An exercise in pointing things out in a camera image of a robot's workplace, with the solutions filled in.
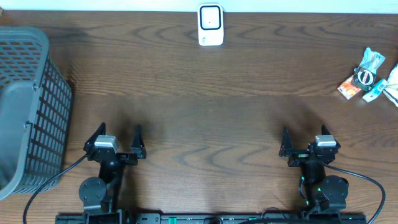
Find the orange tissue packet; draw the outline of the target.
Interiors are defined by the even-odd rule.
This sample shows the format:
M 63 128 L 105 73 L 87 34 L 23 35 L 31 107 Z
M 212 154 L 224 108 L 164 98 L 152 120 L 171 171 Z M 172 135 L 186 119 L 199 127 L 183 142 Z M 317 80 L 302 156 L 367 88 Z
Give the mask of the orange tissue packet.
M 337 90 L 347 99 L 350 100 L 356 94 L 358 94 L 361 89 L 355 85 L 353 85 L 354 75 L 348 77 L 342 84 L 340 84 Z

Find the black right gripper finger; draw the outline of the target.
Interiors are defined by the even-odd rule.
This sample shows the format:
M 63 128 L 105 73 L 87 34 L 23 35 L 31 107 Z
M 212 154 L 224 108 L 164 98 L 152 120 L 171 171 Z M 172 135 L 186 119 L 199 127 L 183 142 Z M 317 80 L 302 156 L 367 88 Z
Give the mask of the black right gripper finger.
M 282 143 L 279 150 L 279 157 L 288 157 L 294 151 L 294 145 L 292 142 L 292 138 L 290 136 L 289 130 L 284 127 L 283 128 L 283 136 Z
M 325 124 L 322 125 L 322 127 L 321 127 L 321 132 L 322 132 L 322 135 L 323 135 L 323 136 L 331 135 L 330 131 L 328 130 L 328 128 L 326 127 Z M 336 146 L 336 147 L 341 147 L 341 145 L 339 144 L 339 142 L 338 142 L 335 138 L 333 138 L 333 139 L 334 139 L 335 142 L 336 142 L 335 146 Z

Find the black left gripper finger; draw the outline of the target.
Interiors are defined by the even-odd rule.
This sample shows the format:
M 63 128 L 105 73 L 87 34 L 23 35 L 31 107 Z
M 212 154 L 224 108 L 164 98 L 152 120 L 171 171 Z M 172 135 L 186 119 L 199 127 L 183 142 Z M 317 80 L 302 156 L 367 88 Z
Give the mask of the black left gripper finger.
M 141 125 L 138 125 L 136 128 L 136 132 L 134 134 L 134 139 L 131 144 L 131 150 L 133 151 L 133 154 L 138 159 L 146 159 L 147 152 L 146 152 L 146 147 L 145 147 L 144 140 L 142 137 Z
M 91 135 L 91 137 L 86 141 L 83 150 L 91 151 L 91 148 L 95 146 L 95 141 L 100 135 L 105 135 L 106 133 L 106 124 L 101 123 L 98 129 Z

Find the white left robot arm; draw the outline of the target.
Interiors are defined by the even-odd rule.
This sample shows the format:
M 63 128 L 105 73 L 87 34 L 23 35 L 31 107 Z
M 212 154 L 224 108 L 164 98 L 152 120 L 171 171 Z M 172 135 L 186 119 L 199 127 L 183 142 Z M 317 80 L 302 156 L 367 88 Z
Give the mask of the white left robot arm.
M 129 214 L 117 208 L 119 191 L 127 166 L 136 166 L 139 159 L 146 158 L 142 128 L 138 126 L 132 141 L 131 152 L 119 152 L 116 136 L 106 134 L 106 125 L 101 123 L 86 141 L 83 150 L 89 161 L 100 164 L 97 177 L 87 178 L 79 188 L 83 202 L 84 223 L 128 223 Z

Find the cream blue snack bag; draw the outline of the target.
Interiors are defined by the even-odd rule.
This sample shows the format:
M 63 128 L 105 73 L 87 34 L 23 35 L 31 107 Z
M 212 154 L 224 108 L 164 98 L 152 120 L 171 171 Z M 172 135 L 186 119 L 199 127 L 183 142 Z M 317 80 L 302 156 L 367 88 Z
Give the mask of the cream blue snack bag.
M 387 79 L 387 86 L 383 90 L 384 95 L 398 107 L 398 65 L 390 72 Z

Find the green Zam-Buk ointment box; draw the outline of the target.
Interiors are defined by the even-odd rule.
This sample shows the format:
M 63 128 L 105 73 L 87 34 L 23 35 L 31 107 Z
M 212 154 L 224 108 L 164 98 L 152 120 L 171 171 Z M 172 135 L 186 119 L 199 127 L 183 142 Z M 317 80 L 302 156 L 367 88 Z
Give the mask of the green Zam-Buk ointment box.
M 363 68 L 358 67 L 354 70 L 352 84 L 364 91 L 370 91 L 376 80 L 376 74 Z

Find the large teal wipes packet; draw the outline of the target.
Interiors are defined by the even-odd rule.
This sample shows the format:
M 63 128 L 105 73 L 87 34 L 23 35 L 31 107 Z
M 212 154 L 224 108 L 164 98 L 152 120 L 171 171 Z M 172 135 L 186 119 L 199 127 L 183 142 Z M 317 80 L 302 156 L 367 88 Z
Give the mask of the large teal wipes packet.
M 356 75 L 359 72 L 359 68 L 364 68 L 376 77 L 377 69 L 382 65 L 385 59 L 385 56 L 379 52 L 372 51 L 369 47 L 367 47 L 364 51 L 361 63 L 359 64 L 358 68 L 354 69 L 354 74 Z

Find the small teal tissue packet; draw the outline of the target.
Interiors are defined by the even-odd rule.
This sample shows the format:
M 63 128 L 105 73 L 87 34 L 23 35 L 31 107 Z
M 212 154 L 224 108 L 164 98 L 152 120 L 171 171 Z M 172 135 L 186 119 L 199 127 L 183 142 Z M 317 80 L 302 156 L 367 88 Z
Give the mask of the small teal tissue packet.
M 375 100 L 385 89 L 388 82 L 385 79 L 378 81 L 368 92 L 363 95 L 363 100 L 367 103 Z

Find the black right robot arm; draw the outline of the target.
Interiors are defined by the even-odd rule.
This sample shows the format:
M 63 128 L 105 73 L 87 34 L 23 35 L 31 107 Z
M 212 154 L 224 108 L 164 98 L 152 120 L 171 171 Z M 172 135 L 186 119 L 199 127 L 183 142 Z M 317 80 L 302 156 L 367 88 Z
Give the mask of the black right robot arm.
M 338 141 L 325 125 L 306 149 L 296 149 L 287 128 L 283 130 L 280 157 L 287 157 L 289 167 L 299 167 L 301 178 L 299 192 L 307 202 L 303 218 L 323 213 L 339 213 L 346 208 L 349 183 L 337 175 L 326 175 L 325 166 L 335 160 L 340 148 Z

